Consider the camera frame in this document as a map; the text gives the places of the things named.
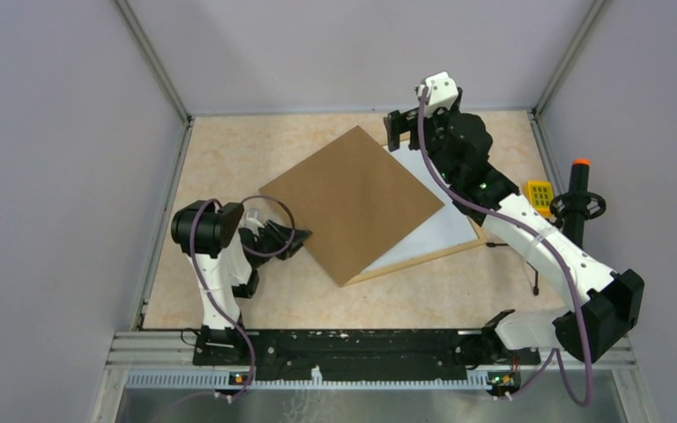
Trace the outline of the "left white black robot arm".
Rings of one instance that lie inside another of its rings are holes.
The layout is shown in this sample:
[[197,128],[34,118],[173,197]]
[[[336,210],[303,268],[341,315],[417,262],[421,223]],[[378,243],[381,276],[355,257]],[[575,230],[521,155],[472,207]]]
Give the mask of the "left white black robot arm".
[[285,226],[260,219],[258,209],[246,209],[242,202],[211,199],[183,207],[172,219],[171,238],[196,273],[203,303],[198,342],[213,346],[227,364],[242,361],[248,350],[236,300],[253,297],[260,267],[294,256],[312,235],[295,226],[291,213],[287,216]]

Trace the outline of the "brown backing board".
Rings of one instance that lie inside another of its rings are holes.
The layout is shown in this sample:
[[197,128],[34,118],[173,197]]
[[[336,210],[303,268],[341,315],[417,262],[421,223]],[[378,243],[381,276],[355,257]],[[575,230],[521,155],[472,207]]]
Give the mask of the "brown backing board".
[[283,202],[298,228],[311,231],[308,252],[338,286],[443,208],[362,127],[356,126],[259,190]]

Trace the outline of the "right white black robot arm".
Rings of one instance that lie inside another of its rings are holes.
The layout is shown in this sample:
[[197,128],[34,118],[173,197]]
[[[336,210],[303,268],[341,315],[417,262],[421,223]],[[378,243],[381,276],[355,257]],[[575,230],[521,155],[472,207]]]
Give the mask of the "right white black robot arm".
[[386,115],[388,147],[400,138],[420,151],[435,184],[458,210],[513,248],[561,295],[564,308],[513,311],[481,340],[484,356],[504,363],[524,348],[557,348],[595,363],[636,326],[644,281],[595,260],[531,205],[489,161],[493,139],[483,120],[459,107],[463,90],[445,71],[415,89],[418,107]]

